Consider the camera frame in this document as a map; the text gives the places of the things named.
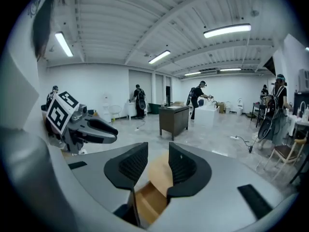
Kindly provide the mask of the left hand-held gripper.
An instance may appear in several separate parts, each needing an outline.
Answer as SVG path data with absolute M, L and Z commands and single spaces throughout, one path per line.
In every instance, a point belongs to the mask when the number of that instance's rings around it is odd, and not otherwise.
M 88 115 L 87 106 L 79 103 L 67 91 L 54 95 L 46 113 L 46 119 L 51 125 L 51 131 L 66 145 L 66 150 L 78 154 L 84 142 L 76 135 L 73 126 L 81 122 Z M 86 118 L 86 133 L 91 136 L 84 137 L 87 143 L 112 144 L 117 140 L 118 130 L 100 118 Z

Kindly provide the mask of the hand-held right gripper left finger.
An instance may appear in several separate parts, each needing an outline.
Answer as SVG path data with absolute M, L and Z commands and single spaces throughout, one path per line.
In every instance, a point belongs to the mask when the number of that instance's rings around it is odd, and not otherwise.
M 135 143 L 66 160 L 88 194 L 122 220 L 140 226 L 134 187 L 148 163 L 148 143 Z

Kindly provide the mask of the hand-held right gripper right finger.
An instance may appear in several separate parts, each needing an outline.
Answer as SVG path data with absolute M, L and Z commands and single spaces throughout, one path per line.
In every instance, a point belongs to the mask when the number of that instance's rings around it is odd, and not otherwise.
M 173 185 L 151 232 L 267 232 L 296 194 L 282 194 L 236 159 L 169 143 Z

